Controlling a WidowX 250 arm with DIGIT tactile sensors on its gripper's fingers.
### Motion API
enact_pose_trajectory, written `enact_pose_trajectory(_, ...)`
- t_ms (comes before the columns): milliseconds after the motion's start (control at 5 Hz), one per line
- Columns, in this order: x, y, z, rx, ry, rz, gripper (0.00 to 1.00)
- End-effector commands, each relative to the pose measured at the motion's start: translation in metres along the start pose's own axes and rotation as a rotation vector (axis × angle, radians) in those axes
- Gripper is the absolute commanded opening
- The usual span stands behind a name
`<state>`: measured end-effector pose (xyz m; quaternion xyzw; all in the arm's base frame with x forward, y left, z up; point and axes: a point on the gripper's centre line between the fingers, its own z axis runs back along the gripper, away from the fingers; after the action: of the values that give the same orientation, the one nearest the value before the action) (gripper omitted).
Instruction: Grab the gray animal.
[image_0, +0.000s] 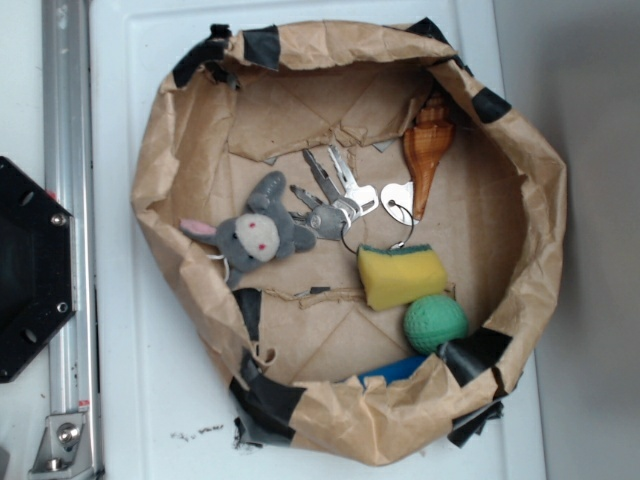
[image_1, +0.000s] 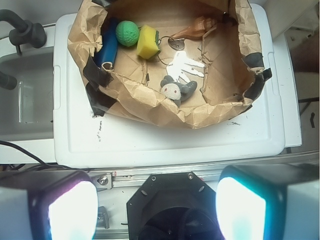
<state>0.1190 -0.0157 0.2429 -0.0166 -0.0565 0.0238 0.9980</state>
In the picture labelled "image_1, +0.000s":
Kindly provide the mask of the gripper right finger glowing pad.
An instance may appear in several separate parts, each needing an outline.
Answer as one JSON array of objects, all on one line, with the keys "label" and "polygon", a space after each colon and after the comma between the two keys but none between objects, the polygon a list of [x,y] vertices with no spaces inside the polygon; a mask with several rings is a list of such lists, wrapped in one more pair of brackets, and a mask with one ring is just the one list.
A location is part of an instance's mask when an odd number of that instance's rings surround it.
[{"label": "gripper right finger glowing pad", "polygon": [[233,164],[220,175],[215,198],[227,240],[318,240],[317,164]]}]

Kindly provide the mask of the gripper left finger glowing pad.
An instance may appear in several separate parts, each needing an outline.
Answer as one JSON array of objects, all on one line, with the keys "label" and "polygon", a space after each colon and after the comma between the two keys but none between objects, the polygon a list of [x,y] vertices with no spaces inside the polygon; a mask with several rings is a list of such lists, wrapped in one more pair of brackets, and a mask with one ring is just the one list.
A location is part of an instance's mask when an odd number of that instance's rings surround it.
[{"label": "gripper left finger glowing pad", "polygon": [[2,240],[91,240],[98,193],[83,170],[0,174]]}]

